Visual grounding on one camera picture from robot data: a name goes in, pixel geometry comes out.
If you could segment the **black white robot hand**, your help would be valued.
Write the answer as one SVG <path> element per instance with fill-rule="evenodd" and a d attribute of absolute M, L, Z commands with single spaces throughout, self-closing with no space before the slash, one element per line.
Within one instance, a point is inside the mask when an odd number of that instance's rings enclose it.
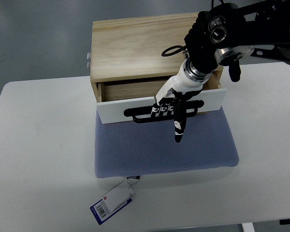
<path fill-rule="evenodd" d="M 167 105 L 173 106 L 174 139 L 179 143 L 183 137 L 187 122 L 187 101 L 197 96 L 203 85 L 209 80 L 210 74 L 205 74 L 194 68 L 190 58 L 181 65 L 177 75 L 171 76 L 155 96 L 151 116 L 164 113 Z"/>

